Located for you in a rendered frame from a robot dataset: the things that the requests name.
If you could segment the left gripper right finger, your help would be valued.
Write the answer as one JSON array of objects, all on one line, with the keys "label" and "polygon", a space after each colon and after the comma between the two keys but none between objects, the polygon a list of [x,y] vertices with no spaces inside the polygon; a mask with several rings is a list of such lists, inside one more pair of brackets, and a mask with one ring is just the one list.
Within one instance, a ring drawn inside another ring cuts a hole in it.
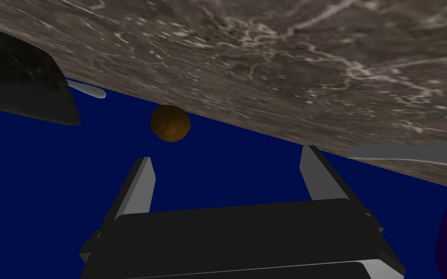
[{"label": "left gripper right finger", "polygon": [[367,210],[318,147],[302,147],[299,168],[312,200],[347,199]]}]

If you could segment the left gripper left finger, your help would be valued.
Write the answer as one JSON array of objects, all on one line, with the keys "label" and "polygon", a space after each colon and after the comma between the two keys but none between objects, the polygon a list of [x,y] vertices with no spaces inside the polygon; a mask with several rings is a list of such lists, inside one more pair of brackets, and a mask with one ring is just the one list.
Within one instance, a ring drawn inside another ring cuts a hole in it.
[{"label": "left gripper left finger", "polygon": [[100,230],[105,230],[122,215],[148,213],[155,182],[156,176],[151,159],[137,158],[108,210]]}]

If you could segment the brown round knob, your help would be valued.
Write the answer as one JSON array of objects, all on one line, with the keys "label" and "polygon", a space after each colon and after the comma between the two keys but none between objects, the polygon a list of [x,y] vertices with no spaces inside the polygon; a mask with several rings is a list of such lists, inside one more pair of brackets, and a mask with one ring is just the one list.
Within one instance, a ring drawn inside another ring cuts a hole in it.
[{"label": "brown round knob", "polygon": [[161,140],[176,142],[187,135],[191,121],[183,109],[173,105],[160,105],[151,116],[150,126]]}]

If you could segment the long grey flat bar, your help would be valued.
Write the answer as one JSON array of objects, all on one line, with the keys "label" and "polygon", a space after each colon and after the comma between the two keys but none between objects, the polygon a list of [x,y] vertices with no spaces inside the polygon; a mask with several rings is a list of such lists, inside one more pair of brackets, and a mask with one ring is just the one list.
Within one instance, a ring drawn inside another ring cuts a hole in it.
[{"label": "long grey flat bar", "polygon": [[447,142],[409,145],[382,143],[353,147],[348,158],[366,160],[406,160],[447,166]]}]

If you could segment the black curved block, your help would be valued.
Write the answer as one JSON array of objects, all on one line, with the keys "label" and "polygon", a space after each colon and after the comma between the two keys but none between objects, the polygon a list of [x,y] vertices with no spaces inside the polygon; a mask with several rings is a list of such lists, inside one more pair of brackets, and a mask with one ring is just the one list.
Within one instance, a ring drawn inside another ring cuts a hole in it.
[{"label": "black curved block", "polygon": [[80,125],[67,80],[42,49],[0,31],[0,111]]}]

